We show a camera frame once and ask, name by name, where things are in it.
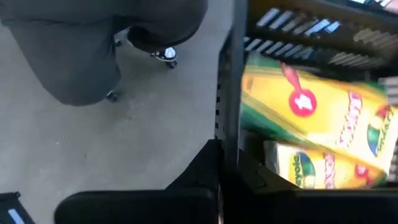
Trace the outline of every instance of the crayola crayon box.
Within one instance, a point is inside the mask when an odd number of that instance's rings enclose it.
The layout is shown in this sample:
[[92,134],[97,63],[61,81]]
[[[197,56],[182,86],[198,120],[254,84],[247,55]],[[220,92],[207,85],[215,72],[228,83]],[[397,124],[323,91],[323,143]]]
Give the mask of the crayola crayon box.
[[272,141],[264,142],[264,150],[266,166],[303,189],[363,189],[386,178],[381,169],[334,153]]
[[319,78],[259,54],[244,71],[241,124],[386,173],[398,138],[398,110],[380,89]]

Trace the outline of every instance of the black shoe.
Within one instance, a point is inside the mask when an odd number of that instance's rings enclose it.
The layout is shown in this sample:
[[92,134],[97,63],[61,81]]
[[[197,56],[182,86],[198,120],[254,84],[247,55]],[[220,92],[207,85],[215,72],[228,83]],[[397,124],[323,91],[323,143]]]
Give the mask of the black shoe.
[[160,52],[152,53],[151,56],[156,57],[163,62],[174,62],[177,59],[177,53],[172,47]]

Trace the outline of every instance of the crayola logo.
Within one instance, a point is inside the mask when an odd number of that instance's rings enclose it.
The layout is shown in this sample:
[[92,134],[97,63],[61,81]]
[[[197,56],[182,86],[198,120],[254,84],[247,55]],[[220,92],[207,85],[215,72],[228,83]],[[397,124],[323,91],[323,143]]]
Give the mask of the crayola logo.
[[390,122],[394,116],[389,105],[381,107],[368,126],[368,145],[370,150],[375,156],[382,151],[384,140],[386,139],[386,133]]
[[362,109],[362,98],[360,95],[353,91],[348,92],[349,106],[345,116],[345,124],[341,130],[339,139],[337,140],[337,146],[342,149],[349,149],[353,139],[358,122],[359,115]]
[[304,152],[296,152],[290,158],[289,179],[304,189],[315,187],[315,168]]
[[335,156],[333,154],[323,154],[325,160],[325,187],[326,189],[334,189],[335,187]]

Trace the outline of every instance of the chair caster wheel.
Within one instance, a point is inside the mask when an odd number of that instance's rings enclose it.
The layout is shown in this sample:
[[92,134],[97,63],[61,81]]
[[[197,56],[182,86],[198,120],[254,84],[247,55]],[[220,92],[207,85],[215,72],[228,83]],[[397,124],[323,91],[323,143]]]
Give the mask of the chair caster wheel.
[[173,69],[173,68],[175,68],[175,67],[177,66],[177,61],[166,62],[166,65],[167,65],[169,68]]
[[116,103],[119,100],[119,94],[112,92],[106,96],[106,99],[111,103]]

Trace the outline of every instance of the gray floor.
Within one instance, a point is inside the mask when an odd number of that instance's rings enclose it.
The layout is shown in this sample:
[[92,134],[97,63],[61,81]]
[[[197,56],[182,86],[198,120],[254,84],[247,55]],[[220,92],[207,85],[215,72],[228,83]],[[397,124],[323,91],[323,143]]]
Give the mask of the gray floor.
[[210,1],[202,28],[177,47],[169,70],[122,47],[122,102],[62,106],[35,79],[0,27],[0,192],[20,191],[37,223],[52,223],[61,201],[82,190],[161,189],[213,135],[218,51],[229,0]]

